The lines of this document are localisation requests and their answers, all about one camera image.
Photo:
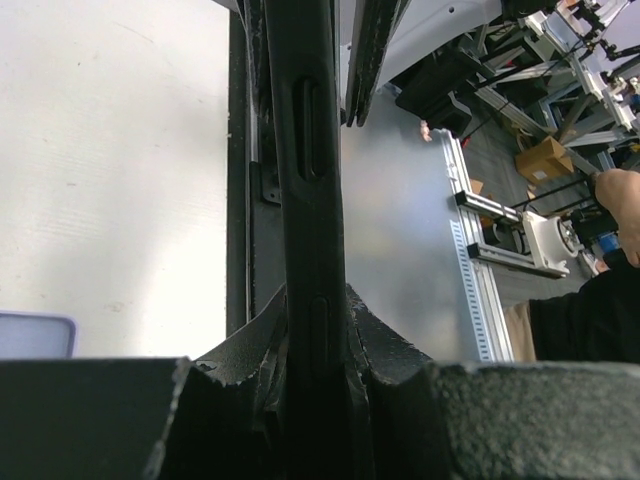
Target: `vertical black bar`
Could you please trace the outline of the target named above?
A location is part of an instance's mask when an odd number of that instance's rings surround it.
[[[284,223],[287,368],[293,381],[309,387],[340,371],[346,350],[334,20],[327,0],[266,0],[265,6]]]
[[[260,129],[258,124],[257,154],[262,161],[249,162],[249,321],[267,306],[285,281],[282,212],[279,205],[263,199],[263,172],[268,166],[264,160],[268,149],[261,139]]]
[[[571,133],[571,129],[573,129],[573,126],[580,119],[582,112],[584,112],[585,109],[589,105],[591,105],[594,101],[595,101],[595,98],[593,97],[593,95],[584,93],[584,92],[580,94],[576,102],[571,107],[571,110],[569,110],[569,113],[565,117],[564,123],[554,135],[554,138],[558,142],[560,143],[564,142],[567,135]]]
[[[227,337],[247,323],[247,49],[240,15],[229,12],[227,143]]]

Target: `gray surface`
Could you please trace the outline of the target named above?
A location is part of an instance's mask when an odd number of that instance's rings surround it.
[[[477,117],[469,127],[473,130],[488,114],[475,106]],[[527,199],[529,183],[515,169],[515,155],[518,147],[512,135],[491,120],[473,134],[471,142],[464,149],[465,163],[469,177],[484,182],[482,195],[491,195],[504,205],[513,205]],[[554,179],[538,186],[534,193],[540,195],[552,188],[569,183],[575,177]],[[551,212],[587,194],[585,189],[572,188],[557,195],[547,197],[534,205],[541,214]],[[504,306],[514,305],[530,299],[543,299],[574,292],[588,280],[578,261],[568,263],[571,275],[562,280],[538,278],[524,273],[494,268],[494,275]]]
[[[371,311],[438,360],[477,359],[453,243],[443,147],[417,117],[377,97],[365,127],[343,129],[347,279]]]

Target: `gray floor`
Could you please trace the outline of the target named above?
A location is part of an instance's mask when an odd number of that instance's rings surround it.
[[[478,118],[474,119],[467,132],[472,131],[484,121],[488,114],[478,109]],[[472,135],[470,143],[464,149],[465,162],[469,176],[484,182],[482,195],[491,195],[503,205],[514,205],[527,199],[529,183],[515,169],[514,157],[518,147],[514,137],[502,128],[501,120],[492,119]],[[569,183],[574,178],[567,176],[550,180],[538,186],[534,193],[540,195],[552,188]],[[541,214],[579,200],[586,196],[586,190],[572,188],[534,203]],[[562,280],[550,280],[495,267],[496,283],[503,306],[510,306],[529,299],[544,299],[574,292],[589,278],[581,262],[568,265],[571,275]]]

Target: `black cable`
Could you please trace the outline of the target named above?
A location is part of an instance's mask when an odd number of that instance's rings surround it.
[[[520,255],[527,255],[527,246],[524,242],[524,232],[522,232],[522,230],[515,230],[515,232],[518,234],[518,239],[520,240],[520,248],[518,248],[518,246],[516,246],[516,253],[519,253]]]
[[[593,52],[595,51],[595,47],[596,47],[596,46],[598,46],[598,44],[600,44],[600,47],[602,48],[602,50],[604,50],[604,53],[605,53],[605,55],[606,55],[606,57],[607,57],[607,60],[609,60],[609,61],[616,60],[616,59],[614,59],[614,58],[609,58],[609,51],[608,51],[608,47],[607,47],[607,45],[608,45],[608,43],[609,43],[609,42],[607,42],[606,38],[604,38],[604,34],[605,34],[605,33],[607,33],[607,30],[609,30],[609,27],[611,27],[611,25],[613,25],[613,22],[615,22],[615,21],[618,19],[618,16],[622,13],[622,10],[624,10],[624,8],[622,8],[622,9],[618,10],[618,12],[615,14],[615,16],[614,16],[614,17],[611,19],[611,21],[609,22],[609,25],[607,25],[607,26],[602,30],[602,33],[600,34],[600,38],[599,38],[598,40],[596,40],[596,41],[594,41],[594,42],[592,43],[592,44],[593,44],[593,48],[592,48],[592,49],[589,49],[589,46],[588,46],[587,44],[585,44],[585,47],[587,47],[587,50],[589,50],[589,51],[587,52],[587,54],[588,54],[588,53],[593,54]]]
[[[564,55],[562,55],[562,57],[560,57],[558,60],[556,60],[556,62],[551,65],[549,68],[547,68],[543,73],[542,73],[542,77],[544,77],[547,73],[549,73],[551,70],[553,70],[554,68],[556,68],[560,62],[563,62],[564,60],[567,59],[567,57],[573,53],[575,53],[575,51],[580,48],[580,44],[584,45],[584,40],[580,39],[578,40],[575,45],[573,47],[571,47],[571,49],[566,52]],[[509,99],[507,99],[507,101],[505,102],[505,104],[500,107],[498,110],[496,110],[495,113],[500,113],[502,110],[504,110],[506,107],[508,107],[509,105],[512,105],[511,101]],[[476,128],[474,128],[467,136],[465,136],[463,141],[466,141],[467,139],[471,138],[471,135],[473,135],[474,133],[476,133],[478,130],[480,130],[482,127],[484,127],[487,123],[489,123],[491,121],[493,117],[490,115],[488,118],[486,118],[483,122],[480,123],[480,125],[478,125]]]

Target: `metal sheet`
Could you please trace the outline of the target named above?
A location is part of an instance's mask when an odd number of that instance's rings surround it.
[[[0,310],[79,356],[224,339],[228,11],[3,0]]]
[[[342,131],[347,280],[371,311],[438,360],[480,357],[452,224],[443,142],[386,95]]]

